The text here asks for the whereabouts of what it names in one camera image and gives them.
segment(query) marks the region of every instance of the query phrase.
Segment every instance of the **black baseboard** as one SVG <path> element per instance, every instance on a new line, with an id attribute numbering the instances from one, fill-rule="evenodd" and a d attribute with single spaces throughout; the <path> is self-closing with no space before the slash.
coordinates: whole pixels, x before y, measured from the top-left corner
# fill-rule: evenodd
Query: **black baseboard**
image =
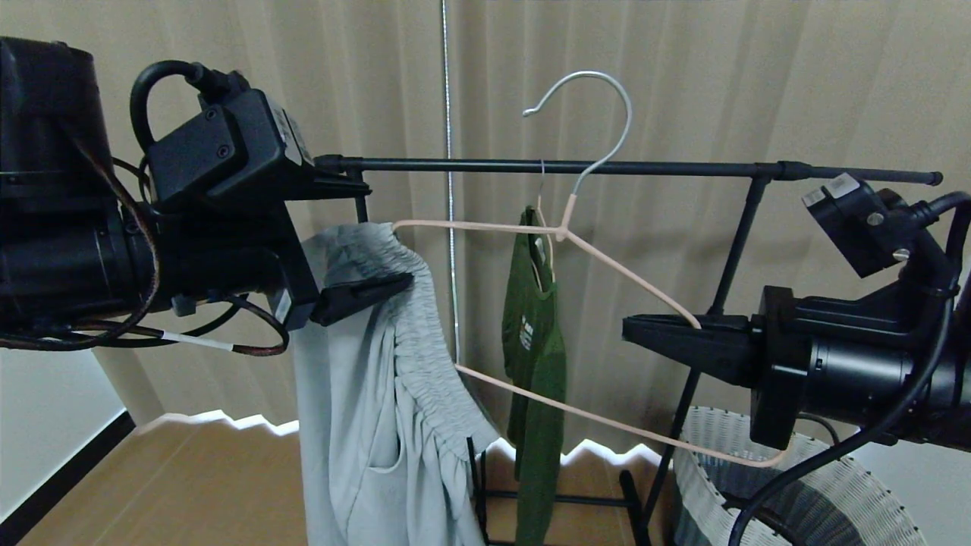
<path id="1" fill-rule="evenodd" d="M 47 482 L 27 498 L 17 510 L 0 522 L 0 546 L 14 546 L 34 529 L 44 516 L 60 502 L 98 462 L 108 456 L 121 440 L 135 428 L 128 412 L 117 416 L 97 436 L 91 439 L 69 461 L 65 462 Z"/>

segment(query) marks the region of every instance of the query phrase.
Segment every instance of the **pink clothes hanger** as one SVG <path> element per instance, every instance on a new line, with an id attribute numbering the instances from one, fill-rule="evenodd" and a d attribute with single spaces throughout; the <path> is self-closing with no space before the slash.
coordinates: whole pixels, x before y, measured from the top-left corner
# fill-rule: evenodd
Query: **pink clothes hanger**
<path id="1" fill-rule="evenodd" d="M 620 94 L 620 98 L 623 99 L 623 105 L 624 105 L 624 108 L 625 108 L 625 111 L 626 111 L 626 122 L 624 123 L 623 132 L 621 133 L 620 138 L 619 138 L 617 144 L 614 146 L 614 148 L 612 150 L 610 150 L 606 155 L 604 155 L 599 160 L 591 163 L 589 167 L 587 167 L 586 169 L 584 169 L 583 172 L 580 173 L 580 177 L 577 179 L 577 183 L 573 186 L 573 191 L 570 193 L 570 196 L 569 196 L 569 198 L 566 201 L 566 208 L 563 211 L 563 218 L 562 218 L 562 221 L 560 222 L 560 225 L 559 226 L 557 226 L 557 227 L 544 227 L 544 226 L 532 226 L 532 225 L 506 224 L 506 223 L 444 222 L 444 221 L 434 221 L 434 220 L 403 220 L 403 221 L 395 222 L 391 229 L 392 229 L 392 231 L 397 231 L 398 228 L 400 228 L 400 227 L 406 227 L 406 226 L 428 226 L 428 227 L 444 227 L 444 228 L 450 228 L 450 229 L 463 229 L 463 230 L 474 230 L 474 231 L 501 231 L 501 232 L 508 232 L 508 233 L 527 233 L 527 234 L 539 234 L 539 235 L 552 235 L 553 237 L 555 237 L 556 241 L 558 241 L 558 242 L 562 242 L 563 240 L 569 240 L 573 244 L 575 244 L 576 246 L 580 247 L 584 252 L 586 252 L 586 253 L 590 254 L 591 256 L 599 259 L 600 261 L 606 263 L 609 267 L 611 267 L 612 269 L 617 270 L 621 275 L 623 275 L 624 277 L 630 279 L 631 281 L 633 281 L 634 283 L 636 283 L 638 286 L 640 286 L 642 289 L 647 290 L 648 292 L 652 293 L 655 297 L 657 297 L 658 299 L 660 299 L 661 301 L 663 301 L 664 303 L 666 303 L 668 306 L 670 306 L 672 309 L 674 309 L 679 315 L 681 315 L 682 317 L 684 317 L 685 320 L 688 321 L 688 323 L 691 324 L 692 327 L 697 328 L 697 329 L 701 329 L 701 323 L 693 315 L 691 315 L 691 313 L 689 313 L 687 311 L 687 309 L 685 309 L 684 306 L 682 306 L 680 303 L 678 303 L 677 301 L 675 301 L 674 298 L 672 298 L 671 296 L 667 295 L 663 291 L 659 290 L 657 287 L 655 287 L 651 283 L 645 281 L 640 276 L 638 276 L 636 273 L 634 273 L 630 269 L 627 269 L 626 267 L 624 267 L 622 264 L 620 264 L 619 262 L 617 262 L 613 258 L 611 258 L 611 257 L 605 255 L 604 253 L 602 253 L 601 251 L 597 250 L 593 245 L 589 244 L 587 241 L 585 241 L 583 238 L 581 238 L 579 235 L 573 233 L 569 229 L 570 218 L 573 216 L 573 210 L 574 210 L 574 207 L 577 204 L 577 193 L 579 193 L 580 188 L 583 185 L 584 178 L 586 178 L 587 175 L 589 175 L 591 172 L 593 172 L 594 170 L 596 170 L 597 167 L 599 167 L 603 163 L 607 162 L 611 157 L 614 156 L 614 154 L 616 154 L 618 152 L 618 150 L 620 149 L 620 147 L 623 146 L 624 141 L 626 141 L 626 139 L 627 139 L 627 133 L 630 131 L 630 123 L 631 123 L 631 119 L 633 117 L 633 113 L 632 113 L 632 110 L 633 109 L 632 109 L 631 103 L 630 103 L 630 96 L 627 94 L 626 89 L 623 88 L 623 85 L 621 85 L 620 82 L 618 82 L 616 79 L 614 79 L 614 77 L 610 76 L 609 74 L 605 74 L 603 72 L 591 71 L 591 70 L 583 70 L 583 71 L 579 71 L 579 72 L 574 72 L 574 73 L 569 74 L 566 77 L 562 78 L 559 82 L 556 82 L 556 84 L 554 84 L 550 88 L 549 91 L 547 91 L 546 95 L 543 96 L 543 98 L 540 100 L 539 104 L 537 104 L 535 108 L 528 108 L 528 109 L 524 110 L 522 112 L 522 116 L 524 118 L 526 118 L 526 117 L 532 116 L 533 114 L 536 114 L 537 112 L 539 112 L 543 108 L 543 106 L 547 103 L 547 100 L 550 99 L 550 97 L 560 87 L 562 87 L 567 82 L 570 82 L 571 80 L 576 80 L 578 78 L 596 78 L 596 79 L 599 79 L 599 80 L 603 80 L 603 81 L 607 82 L 608 84 L 610 84 L 614 89 L 616 89 L 617 92 Z M 675 446 L 675 447 L 687 449 L 687 450 L 690 450 L 692 452 L 701 453 L 701 454 L 708 455 L 708 456 L 711 456 L 711 457 L 715 457 L 715 458 L 718 458 L 718 459 L 722 459 L 722 460 L 725 460 L 725 461 L 730 461 L 730 462 L 735 462 L 735 463 L 738 463 L 738 464 L 743 464 L 743 465 L 746 465 L 746 466 L 755 466 L 755 467 L 774 466 L 777 463 L 779 463 L 785 457 L 785 455 L 786 455 L 786 453 L 788 451 L 788 450 L 781 451 L 775 457 L 773 457 L 771 459 L 766 459 L 766 460 L 761 460 L 761 461 L 754 461 L 754 460 L 751 460 L 751 459 L 746 459 L 746 458 L 743 458 L 743 457 L 738 457 L 738 456 L 735 456 L 735 455 L 730 455 L 730 454 L 726 454 L 726 453 L 722 453 L 722 452 L 710 450 L 710 449 L 707 449 L 707 448 L 703 448 L 703 447 L 700 447 L 700 446 L 695 446 L 695 445 L 692 445 L 692 444 L 688 444 L 688 443 L 683 442 L 681 440 L 677 440 L 677 439 L 674 439 L 674 438 L 669 438 L 667 436 L 664 436 L 662 434 L 658 434 L 656 432 L 651 432 L 650 430 L 644 430 L 642 428 L 631 427 L 630 425 L 625 425 L 623 423 L 614 421 L 612 419 L 607 419 L 605 417 L 601 417 L 599 415 L 595 415 L 595 414 L 589 413 L 589 412 L 587 412 L 585 410 L 582 410 L 582 409 L 573 407 L 573 406 L 568 405 L 568 404 L 564 404 L 562 402 L 553 400 L 551 398 L 547 398 L 545 396 L 540 396 L 539 394 L 535 394 L 535 393 L 530 392 L 530 391 L 527 391 L 525 389 L 521 389 L 519 387 L 510 385 L 508 383 L 505 383 L 505 382 L 500 381 L 498 379 L 492 378 L 492 377 L 487 376 L 487 375 L 485 375 L 483 373 L 477 372 L 477 371 L 475 371 L 473 369 L 470 369 L 468 367 L 465 367 L 465 366 L 462 366 L 462 365 L 459 365 L 459 364 L 456 364 L 455 365 L 455 368 L 459 372 L 461 372 L 461 373 L 464 373 L 464 374 L 469 375 L 471 377 L 475 377 L 476 379 L 479 379 L 479 380 L 485 381 L 487 383 L 490 383 L 492 385 L 495 385 L 496 387 L 499 387 L 500 389 L 504 389 L 506 391 L 510 391 L 510 392 L 514 392 L 516 394 L 520 394 L 520 395 L 526 396 L 527 398 L 536 400 L 538 402 L 542 402 L 544 404 L 550 405 L 550 406 L 555 407 L 557 409 L 563 410 L 563 411 L 565 411 L 567 413 L 572 413 L 574 415 L 578 415 L 578 416 L 583 417 L 585 419 L 590 419 L 592 421 L 595 421 L 595 422 L 600 423 L 602 425 L 606 425 L 608 427 L 613 427 L 613 428 L 617 428 L 617 429 L 620 429 L 620 430 L 624 430 L 626 432 L 630 432 L 632 434 L 636 434 L 636 435 L 639 435 L 639 436 L 642 436 L 642 437 L 645 437 L 645 438 L 649 438 L 651 440 L 655 440 L 655 441 L 658 441 L 658 442 L 661 442 L 661 443 L 665 443 L 665 444 L 669 444 L 669 445 L 672 445 L 672 446 Z"/>

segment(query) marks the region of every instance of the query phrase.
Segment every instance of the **hanger hook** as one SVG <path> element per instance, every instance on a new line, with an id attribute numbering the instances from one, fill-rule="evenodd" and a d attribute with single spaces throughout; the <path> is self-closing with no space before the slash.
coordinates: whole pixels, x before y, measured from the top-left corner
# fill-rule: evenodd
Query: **hanger hook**
<path id="1" fill-rule="evenodd" d="M 552 97 L 552 95 L 556 93 L 557 89 L 561 88 L 563 84 L 566 84 L 567 82 L 571 80 L 576 80 L 578 78 L 596 78 L 598 80 L 603 80 L 604 82 L 607 82 L 608 84 L 610 84 L 614 89 L 616 89 L 617 92 L 620 93 L 620 98 L 623 99 L 623 107 L 626 112 L 627 120 L 623 124 L 623 132 L 620 134 L 620 139 L 618 140 L 614 148 L 610 150 L 606 155 L 601 157 L 599 160 L 591 163 L 589 167 L 587 167 L 586 169 L 584 169 L 582 173 L 580 173 L 580 177 L 577 178 L 577 183 L 573 186 L 574 195 L 576 195 L 580 191 L 580 186 L 584 183 L 584 178 L 586 178 L 586 175 L 595 171 L 597 167 L 599 167 L 600 165 L 606 163 L 611 157 L 614 156 L 614 154 L 618 152 L 618 150 L 620 150 L 620 147 L 623 146 L 624 141 L 627 140 L 627 133 L 630 131 L 630 121 L 633 118 L 633 114 L 634 114 L 633 107 L 630 105 L 630 95 L 627 94 L 627 90 L 624 89 L 623 85 L 621 85 L 620 82 L 618 82 L 613 76 L 611 76 L 610 74 L 605 74 L 603 72 L 598 72 L 595 70 L 581 70 L 579 72 L 574 72 L 573 74 L 564 76 L 559 82 L 556 82 L 555 84 L 553 84 L 553 86 L 550 87 L 550 90 L 547 91 L 547 94 L 543 95 L 543 98 L 540 99 L 539 104 L 537 104 L 533 108 L 527 108 L 523 110 L 522 116 L 524 118 L 528 118 L 533 114 L 536 114 L 537 112 L 542 110 L 543 106 L 546 105 L 547 100 L 549 100 L 550 97 Z"/>

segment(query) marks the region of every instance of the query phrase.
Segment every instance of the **curtain fold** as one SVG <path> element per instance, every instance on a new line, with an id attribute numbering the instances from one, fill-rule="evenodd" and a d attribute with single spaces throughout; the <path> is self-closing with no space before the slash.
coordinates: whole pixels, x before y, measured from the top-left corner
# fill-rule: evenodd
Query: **curtain fold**
<path id="1" fill-rule="evenodd" d="M 603 82 L 561 89 L 523 119 L 559 78 L 581 69 L 617 77 L 634 119 L 620 160 L 775 161 L 940 170 L 945 185 L 893 185 L 909 200 L 971 189 L 971 5 L 887 2 L 548 2 L 448 0 L 452 134 L 456 157 L 596 159 L 623 126 Z M 131 83 L 163 58 L 239 69 L 300 122 L 314 154 L 445 155 L 441 4 L 438 2 L 6 1 L 0 32 L 61 40 L 95 56 L 115 155 L 137 160 L 127 113 Z M 164 134 L 197 112 L 177 79 L 151 96 Z M 371 218 L 443 220 L 448 187 L 438 173 L 368 173 Z M 459 220 L 515 223 L 542 187 L 558 223 L 575 178 L 455 175 Z M 797 295 L 859 296 L 890 281 L 859 281 L 799 197 L 820 181 L 766 191 L 726 312 L 753 313 L 766 284 Z M 696 313 L 714 296 L 748 181 L 591 176 L 572 228 Z M 306 237 L 354 222 L 350 202 L 291 203 Z M 943 235 L 942 225 L 934 227 Z M 417 228 L 402 239 L 429 262 L 445 337 L 452 341 L 448 232 Z M 503 294 L 513 239 L 457 232 L 462 363 L 504 377 Z M 568 401 L 632 425 L 667 429 L 686 369 L 620 340 L 620 319 L 667 313 L 649 294 L 569 244 L 555 247 L 560 324 L 569 358 Z M 152 317 L 184 330 L 221 312 Z M 258 321 L 221 329 L 227 341 L 275 342 Z M 234 418 L 295 418 L 288 356 L 246 358 L 174 346 L 99 350 L 133 415 L 220 408 Z M 503 426 L 509 397 L 469 383 Z M 748 412 L 747 392 L 703 380 L 694 400 Z M 589 437 L 615 451 L 639 438 L 568 418 L 569 450 Z"/>

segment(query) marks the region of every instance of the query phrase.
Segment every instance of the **green garment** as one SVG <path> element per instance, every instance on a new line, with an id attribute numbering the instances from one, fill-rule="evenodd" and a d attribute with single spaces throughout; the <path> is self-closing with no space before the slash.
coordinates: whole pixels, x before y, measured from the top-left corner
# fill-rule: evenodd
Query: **green garment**
<path id="1" fill-rule="evenodd" d="M 526 207 L 520 225 L 537 225 Z M 566 352 L 556 323 L 556 284 L 547 239 L 519 234 L 506 288 L 502 350 L 506 375 L 517 387 L 562 401 L 566 396 Z M 507 430 L 516 446 L 517 546 L 540 546 L 550 526 L 563 449 L 563 412 L 514 394 Z"/>

